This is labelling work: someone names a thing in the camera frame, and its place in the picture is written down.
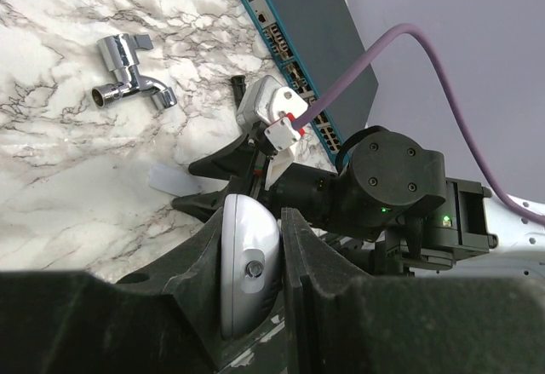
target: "marble table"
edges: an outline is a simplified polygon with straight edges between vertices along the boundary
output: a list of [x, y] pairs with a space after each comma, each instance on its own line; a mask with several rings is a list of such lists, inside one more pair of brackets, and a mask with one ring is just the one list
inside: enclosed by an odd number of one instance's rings
[[[90, 89], [112, 81], [95, 43], [120, 32], [152, 37], [141, 71], [176, 107], [95, 107]], [[147, 185], [152, 165], [186, 168], [238, 136], [232, 75], [283, 80], [239, 0], [0, 0], [0, 56], [0, 269], [108, 281], [201, 226]], [[298, 162], [330, 168], [312, 131], [304, 143]]]

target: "faucet spout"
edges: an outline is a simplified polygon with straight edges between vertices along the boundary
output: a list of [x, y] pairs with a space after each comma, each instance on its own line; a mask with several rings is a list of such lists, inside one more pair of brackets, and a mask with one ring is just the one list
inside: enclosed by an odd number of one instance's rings
[[113, 72], [118, 82], [94, 87], [91, 91], [93, 101], [98, 107], [106, 107], [114, 101], [142, 93], [150, 95], [157, 109], [175, 106], [174, 91], [156, 78], [141, 76], [137, 65], [136, 49], [153, 49], [148, 35], [130, 36], [126, 33], [104, 37], [98, 41], [102, 58], [109, 72]]

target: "white plastic connector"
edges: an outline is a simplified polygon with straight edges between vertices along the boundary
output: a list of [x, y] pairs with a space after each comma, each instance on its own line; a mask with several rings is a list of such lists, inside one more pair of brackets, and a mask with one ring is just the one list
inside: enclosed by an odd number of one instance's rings
[[305, 134], [304, 129], [296, 130], [291, 126], [292, 119], [293, 115], [288, 114], [269, 125], [265, 130], [265, 137], [278, 152], [290, 148]]

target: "white robot part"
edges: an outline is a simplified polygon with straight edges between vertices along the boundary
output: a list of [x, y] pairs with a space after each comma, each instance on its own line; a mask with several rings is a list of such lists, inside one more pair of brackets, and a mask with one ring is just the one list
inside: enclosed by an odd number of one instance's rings
[[[527, 210], [545, 215], [545, 204], [510, 197]], [[484, 199], [486, 229], [497, 236], [497, 246], [486, 257], [509, 257], [527, 261], [545, 262], [545, 227], [521, 218], [498, 199]], [[475, 261], [483, 259], [477, 256]]]
[[274, 216], [245, 195], [228, 195], [221, 231], [221, 335], [253, 331], [277, 295], [280, 231]]

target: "purple cable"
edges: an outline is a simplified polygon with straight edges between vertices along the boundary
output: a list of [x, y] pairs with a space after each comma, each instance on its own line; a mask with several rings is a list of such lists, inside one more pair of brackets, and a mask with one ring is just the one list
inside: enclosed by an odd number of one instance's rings
[[449, 102], [450, 109], [460, 132], [462, 132], [463, 138], [468, 144], [469, 151], [473, 155], [473, 158], [477, 162], [480, 170], [482, 171], [485, 179], [490, 184], [492, 190], [496, 193], [497, 197], [515, 214], [522, 216], [523, 218], [532, 222], [538, 223], [545, 227], [545, 216], [541, 216], [526, 210], [522, 206], [516, 204], [500, 187], [497, 179], [492, 175], [491, 169], [485, 161], [483, 154], [477, 148], [477, 143], [469, 131], [468, 124], [462, 116], [460, 105], [454, 96], [454, 91], [450, 86], [449, 79], [446, 76], [445, 69], [439, 61], [437, 52], [433, 48], [433, 45], [429, 42], [426, 35], [417, 27], [409, 23], [403, 23], [396, 25], [384, 33], [373, 45], [356, 60], [356, 62], [336, 81], [333, 85], [320, 97], [314, 104], [312, 104], [308, 110], [306, 110], [301, 116], [293, 121], [294, 129], [300, 129], [306, 124], [310, 123], [316, 116], [318, 116], [328, 105], [330, 105], [335, 99], [361, 74], [365, 68], [391, 43], [393, 40], [404, 34], [410, 34], [416, 41], [424, 48], [432, 62], [433, 67], [439, 77], [441, 86], [446, 95], [446, 100]]

